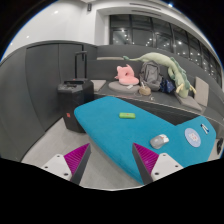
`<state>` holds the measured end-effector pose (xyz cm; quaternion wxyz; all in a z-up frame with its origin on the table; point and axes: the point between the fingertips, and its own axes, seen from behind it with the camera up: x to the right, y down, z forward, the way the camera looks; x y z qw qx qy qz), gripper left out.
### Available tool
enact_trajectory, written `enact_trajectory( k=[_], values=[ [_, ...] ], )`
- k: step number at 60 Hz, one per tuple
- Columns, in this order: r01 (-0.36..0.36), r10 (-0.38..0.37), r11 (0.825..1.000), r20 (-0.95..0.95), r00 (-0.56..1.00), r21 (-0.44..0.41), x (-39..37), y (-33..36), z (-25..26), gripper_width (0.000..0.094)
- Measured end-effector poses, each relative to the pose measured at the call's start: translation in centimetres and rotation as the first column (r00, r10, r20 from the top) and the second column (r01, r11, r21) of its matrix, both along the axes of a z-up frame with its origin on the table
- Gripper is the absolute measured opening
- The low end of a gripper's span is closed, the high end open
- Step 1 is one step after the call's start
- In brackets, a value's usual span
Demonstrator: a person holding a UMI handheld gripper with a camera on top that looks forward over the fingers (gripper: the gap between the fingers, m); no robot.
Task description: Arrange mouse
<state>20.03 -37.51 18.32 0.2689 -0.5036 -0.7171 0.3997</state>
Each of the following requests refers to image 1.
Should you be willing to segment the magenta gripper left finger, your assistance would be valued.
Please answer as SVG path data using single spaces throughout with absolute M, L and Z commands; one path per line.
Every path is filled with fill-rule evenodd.
M 82 145 L 66 155 L 56 154 L 42 169 L 79 185 L 91 154 L 89 143 Z

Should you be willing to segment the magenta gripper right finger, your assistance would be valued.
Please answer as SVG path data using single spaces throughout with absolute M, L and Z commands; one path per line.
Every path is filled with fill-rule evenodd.
M 132 145 L 132 154 L 144 185 L 182 169 L 182 166 L 167 153 L 157 154 L 137 143 Z

